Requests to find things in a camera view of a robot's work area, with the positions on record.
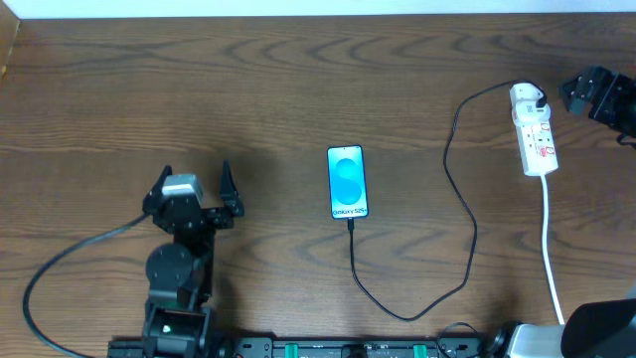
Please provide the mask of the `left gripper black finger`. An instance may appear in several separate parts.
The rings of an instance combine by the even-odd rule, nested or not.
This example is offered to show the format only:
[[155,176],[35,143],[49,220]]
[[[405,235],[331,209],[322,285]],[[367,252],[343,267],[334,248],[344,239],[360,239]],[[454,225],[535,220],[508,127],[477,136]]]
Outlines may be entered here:
[[233,217],[244,216],[244,205],[234,183],[229,160],[223,162],[219,196]]
[[164,196],[162,194],[163,185],[168,176],[173,173],[172,167],[170,165],[166,165],[159,178],[152,186],[151,190],[144,197],[142,203],[142,211],[146,215],[157,215],[164,204]]

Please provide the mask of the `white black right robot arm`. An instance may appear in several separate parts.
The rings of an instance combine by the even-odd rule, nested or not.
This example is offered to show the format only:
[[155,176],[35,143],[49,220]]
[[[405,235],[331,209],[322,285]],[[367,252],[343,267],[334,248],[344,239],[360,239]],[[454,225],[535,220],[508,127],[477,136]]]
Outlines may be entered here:
[[[558,93],[565,109],[618,132],[616,141],[635,146],[635,81],[601,66],[592,66],[561,84]],[[541,251],[556,325],[510,322],[502,326],[486,349],[488,357],[610,358],[635,355],[635,299],[601,301],[563,315],[549,253],[550,194],[547,176],[558,169],[550,123],[551,108],[543,90],[529,82],[509,90],[524,174],[542,185]]]

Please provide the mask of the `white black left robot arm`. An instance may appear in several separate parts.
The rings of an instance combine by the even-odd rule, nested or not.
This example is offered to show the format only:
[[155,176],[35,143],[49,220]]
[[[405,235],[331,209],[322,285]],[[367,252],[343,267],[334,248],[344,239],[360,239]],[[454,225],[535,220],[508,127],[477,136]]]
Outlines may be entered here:
[[166,166],[143,199],[142,211],[173,237],[146,261],[149,281],[142,331],[144,357],[225,357],[230,344],[213,328],[212,296],[215,235],[244,215],[229,161],[223,162],[219,197],[223,205],[204,208],[194,174]]

